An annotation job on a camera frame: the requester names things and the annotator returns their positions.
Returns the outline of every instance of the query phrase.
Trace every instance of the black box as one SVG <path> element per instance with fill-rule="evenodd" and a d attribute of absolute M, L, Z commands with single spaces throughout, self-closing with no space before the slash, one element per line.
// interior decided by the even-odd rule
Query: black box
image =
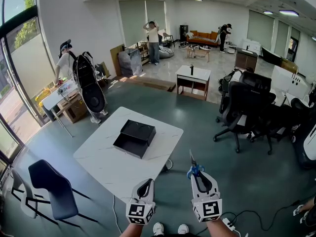
<path fill-rule="evenodd" d="M 113 146 L 141 159 L 155 134 L 156 128 L 154 126 L 128 120 Z"/>

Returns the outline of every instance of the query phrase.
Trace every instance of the person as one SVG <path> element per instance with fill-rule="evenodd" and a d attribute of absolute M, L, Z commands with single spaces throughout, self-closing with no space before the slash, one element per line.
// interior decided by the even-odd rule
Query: person
<path fill-rule="evenodd" d="M 206 222 L 209 233 L 212 237 L 237 237 L 224 223 L 221 219 L 215 221 Z M 120 237 L 140 237 L 142 234 L 143 225 L 129 224 L 125 231 L 121 234 Z M 157 222 L 154 224 L 153 228 L 154 236 L 177 236 L 177 235 L 186 235 L 188 237 L 193 237 L 195 235 L 189 233 L 189 227 L 185 224 L 179 226 L 177 235 L 164 235 L 163 224 Z"/>
<path fill-rule="evenodd" d="M 226 35 L 231 34 L 227 31 L 227 28 L 232 29 L 232 25 L 231 24 L 223 25 L 221 28 L 221 35 L 220 35 L 220 39 L 221 39 L 220 52 L 221 53 L 225 53 L 224 52 L 224 44 L 225 44 Z"/>
<path fill-rule="evenodd" d="M 159 64 L 159 25 L 154 21 L 150 21 L 143 26 L 143 29 L 148 31 L 149 35 L 149 63 Z"/>
<path fill-rule="evenodd" d="M 74 55 L 76 55 L 73 51 L 73 46 L 70 44 L 71 40 L 67 40 L 64 43 L 62 43 L 59 47 L 60 50 L 60 54 L 59 54 L 59 61 L 56 64 L 55 67 L 55 73 L 56 73 L 56 77 L 55 77 L 55 86 L 57 86 L 57 82 L 59 79 L 59 74 L 60 71 L 62 71 L 62 74 L 64 77 L 66 77 L 67 79 L 72 79 L 73 75 L 72 75 L 72 71 L 73 71 L 73 64 L 74 64 L 74 59 L 73 57 L 69 54 L 69 51 L 71 51 Z M 93 65 L 93 61 L 92 58 L 89 58 L 91 64 Z M 102 112 L 100 112 L 100 114 L 106 116 L 108 114 L 108 112 L 105 110 Z M 90 111 L 90 109 L 88 108 L 90 114 L 91 114 L 91 122 L 92 123 L 97 123 L 99 124 L 101 122 L 101 120 L 99 119 L 99 113 L 93 113 L 92 111 Z"/>
<path fill-rule="evenodd" d="M 299 205 L 294 211 L 293 216 L 296 216 L 302 212 L 305 212 L 304 216 L 300 219 L 300 223 L 306 219 L 308 212 L 314 207 L 316 204 L 316 196 L 314 196 L 311 200 L 307 201 L 305 204 Z"/>

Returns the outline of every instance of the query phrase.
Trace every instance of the tree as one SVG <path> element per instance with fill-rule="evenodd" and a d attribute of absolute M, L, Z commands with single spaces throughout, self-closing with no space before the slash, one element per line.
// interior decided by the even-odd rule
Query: tree
<path fill-rule="evenodd" d="M 31 8 L 35 5 L 34 0 L 24 0 L 25 8 Z M 30 41 L 37 35 L 37 28 L 36 28 L 36 20 L 32 19 L 23 24 L 22 29 L 18 32 L 15 37 L 14 47 L 18 49 L 20 46 L 25 44 L 26 42 Z"/>

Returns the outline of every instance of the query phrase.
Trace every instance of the cardboard box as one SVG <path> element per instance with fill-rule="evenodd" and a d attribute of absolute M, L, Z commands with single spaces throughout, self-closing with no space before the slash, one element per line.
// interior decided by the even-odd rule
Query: cardboard box
<path fill-rule="evenodd" d="M 65 117 L 71 123 L 76 123 L 78 120 L 82 119 L 86 115 L 88 109 L 83 99 L 78 94 L 69 99 L 69 101 L 71 102 L 70 104 L 67 103 L 67 101 L 65 100 L 59 102 L 58 107 L 60 109 L 65 108 L 65 110 L 63 111 Z"/>

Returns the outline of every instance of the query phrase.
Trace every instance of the power strip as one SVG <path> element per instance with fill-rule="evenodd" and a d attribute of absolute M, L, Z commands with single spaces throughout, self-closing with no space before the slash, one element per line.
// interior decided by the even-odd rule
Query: power strip
<path fill-rule="evenodd" d="M 223 219 L 223 222 L 224 222 L 224 224 L 225 224 L 231 231 L 235 230 L 235 227 L 234 227 L 234 226 L 230 226 L 230 225 L 231 225 L 231 222 L 229 221 L 228 218 Z"/>

